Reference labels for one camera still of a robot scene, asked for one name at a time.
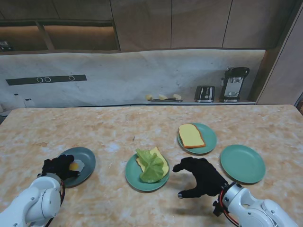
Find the wall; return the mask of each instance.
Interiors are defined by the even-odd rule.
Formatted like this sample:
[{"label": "wall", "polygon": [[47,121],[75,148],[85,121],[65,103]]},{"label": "wall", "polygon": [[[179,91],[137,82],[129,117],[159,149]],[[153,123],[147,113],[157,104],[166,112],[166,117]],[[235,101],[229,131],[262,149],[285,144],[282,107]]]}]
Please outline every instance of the wall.
[{"label": "wall", "polygon": [[[36,107],[120,105],[146,94],[179,94],[193,101],[198,85],[216,87],[227,67],[249,67],[246,99],[264,50],[168,50],[113,54],[52,53],[0,56],[0,104],[4,111],[31,98]],[[5,79],[85,74],[87,81],[8,86]]]}]

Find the countertop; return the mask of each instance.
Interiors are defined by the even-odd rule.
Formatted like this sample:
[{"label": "countertop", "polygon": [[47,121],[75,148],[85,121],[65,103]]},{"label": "countertop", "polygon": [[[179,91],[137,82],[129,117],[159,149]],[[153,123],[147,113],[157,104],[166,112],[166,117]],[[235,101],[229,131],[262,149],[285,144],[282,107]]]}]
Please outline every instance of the countertop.
[{"label": "countertop", "polygon": [[[199,122],[216,133],[208,159],[230,183],[219,156],[243,144],[264,159],[263,180],[248,185],[259,199],[272,199],[303,225],[303,116],[291,105],[140,106],[26,108],[12,111],[0,126],[0,212],[41,172],[43,161],[72,147],[91,149],[97,160],[83,184],[66,190],[51,227],[232,226],[212,214],[217,198],[178,199],[195,187],[194,177],[173,173],[185,152],[177,142],[181,124]],[[170,165],[168,182],[152,193],[132,189],[125,165],[136,148],[157,146]]]}]

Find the black glove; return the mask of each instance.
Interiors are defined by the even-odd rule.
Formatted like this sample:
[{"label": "black glove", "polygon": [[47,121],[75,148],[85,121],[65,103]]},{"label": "black glove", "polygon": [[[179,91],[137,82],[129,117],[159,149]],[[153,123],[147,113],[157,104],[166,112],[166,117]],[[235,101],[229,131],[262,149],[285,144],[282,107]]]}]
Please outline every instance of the black glove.
[{"label": "black glove", "polygon": [[53,173],[65,180],[80,175],[79,171],[70,170],[70,164],[75,160],[73,155],[60,155],[52,160],[45,160],[42,167],[42,174]]},{"label": "black glove", "polygon": [[179,198],[195,198],[202,195],[216,196],[227,181],[218,173],[215,167],[205,158],[186,157],[173,168],[173,172],[179,172],[186,169],[193,173],[197,186],[193,189],[181,191],[178,193]]}]

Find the red cable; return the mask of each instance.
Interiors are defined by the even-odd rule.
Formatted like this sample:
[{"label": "red cable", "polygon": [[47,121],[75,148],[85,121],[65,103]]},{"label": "red cable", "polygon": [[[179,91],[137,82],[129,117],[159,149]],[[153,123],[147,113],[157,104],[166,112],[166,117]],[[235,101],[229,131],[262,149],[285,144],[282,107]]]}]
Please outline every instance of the red cable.
[{"label": "red cable", "polygon": [[[223,195],[223,190],[221,191],[220,197],[219,197],[219,203],[220,203],[221,207],[223,208],[223,204],[222,204],[222,195]],[[235,222],[237,225],[239,225],[239,223],[238,223],[235,219],[233,219],[233,218],[226,212],[226,210],[224,210],[224,208],[223,208],[223,211],[224,211],[224,213],[225,213],[233,222]]]}]

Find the wooden cabinet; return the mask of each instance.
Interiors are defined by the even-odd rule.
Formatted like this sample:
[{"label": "wooden cabinet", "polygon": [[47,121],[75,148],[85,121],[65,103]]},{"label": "wooden cabinet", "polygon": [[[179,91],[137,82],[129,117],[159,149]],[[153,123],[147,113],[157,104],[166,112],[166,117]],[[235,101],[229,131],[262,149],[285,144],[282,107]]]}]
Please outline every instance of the wooden cabinet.
[{"label": "wooden cabinet", "polygon": [[303,12],[301,11],[274,65],[258,104],[294,105],[303,92]]},{"label": "wooden cabinet", "polygon": [[172,0],[172,48],[222,48],[232,0]]},{"label": "wooden cabinet", "polygon": [[112,20],[109,0],[53,0],[60,19]]},{"label": "wooden cabinet", "polygon": [[43,36],[35,24],[28,26],[0,26],[0,39],[9,42],[14,51],[47,50]]},{"label": "wooden cabinet", "polygon": [[276,46],[295,0],[233,0],[223,48]]},{"label": "wooden cabinet", "polygon": [[112,26],[44,26],[56,50],[117,50]]},{"label": "wooden cabinet", "polygon": [[170,48],[171,0],[111,0],[122,51]]},{"label": "wooden cabinet", "polygon": [[58,19],[52,0],[0,0],[6,20]]}]

